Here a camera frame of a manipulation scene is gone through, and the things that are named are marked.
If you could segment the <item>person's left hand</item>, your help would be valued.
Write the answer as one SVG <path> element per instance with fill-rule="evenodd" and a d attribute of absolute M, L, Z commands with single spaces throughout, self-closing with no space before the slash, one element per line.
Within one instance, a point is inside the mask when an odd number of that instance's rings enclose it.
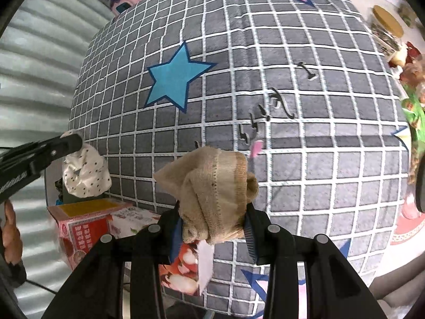
<path fill-rule="evenodd" d="M 4 202 L 4 214 L 6 218 L 2 231 L 4 258 L 6 263 L 17 265 L 22 260 L 23 243 L 19 229 L 16 226 L 14 208 L 8 199 Z"/>

